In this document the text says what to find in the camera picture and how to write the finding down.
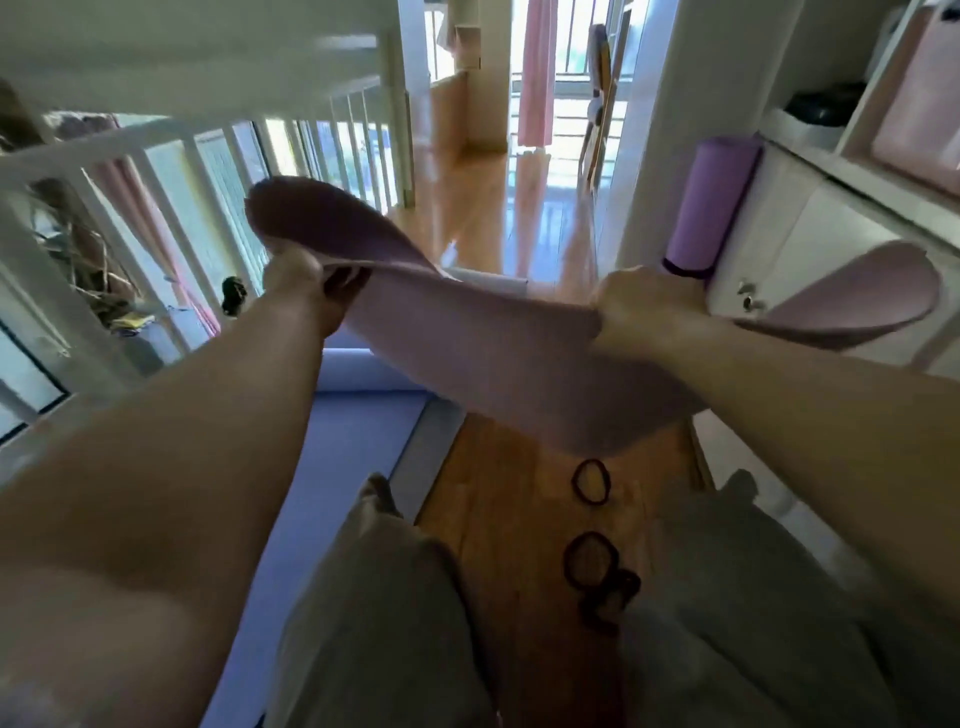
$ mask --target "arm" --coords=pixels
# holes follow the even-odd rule
[[[195,726],[300,457],[323,339],[319,265],[281,254],[222,336],[0,494],[2,676],[91,726]]]
[[[960,384],[710,318],[698,283],[614,273],[601,351],[699,394],[851,544],[960,614]]]

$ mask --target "purple yoga mat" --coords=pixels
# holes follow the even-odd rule
[[[753,136],[717,136],[697,146],[663,258],[667,271],[695,279],[713,274],[762,151],[763,142]]]
[[[656,364],[592,351],[601,326],[593,308],[447,277],[386,218],[329,184],[260,182],[247,214],[268,245],[293,240],[324,265],[371,268],[347,316],[350,329],[417,384],[540,442],[586,457],[611,455],[705,408]],[[923,318],[939,291],[923,249],[893,242],[819,281],[813,295],[801,291],[747,325],[841,350]],[[887,297],[879,316],[866,310],[877,292]]]

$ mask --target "pink storage box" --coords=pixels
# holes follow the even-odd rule
[[[960,196],[960,0],[934,11],[873,155]]]

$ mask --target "cabinet knob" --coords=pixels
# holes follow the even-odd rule
[[[765,311],[767,310],[767,304],[759,299],[755,299],[753,296],[745,296],[743,299],[743,310],[747,313]]]

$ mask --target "white shelf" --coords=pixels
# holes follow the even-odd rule
[[[876,162],[844,158],[830,150],[797,142],[780,133],[776,121],[765,119],[760,125],[760,133],[828,177],[960,249],[960,200],[907,179]]]

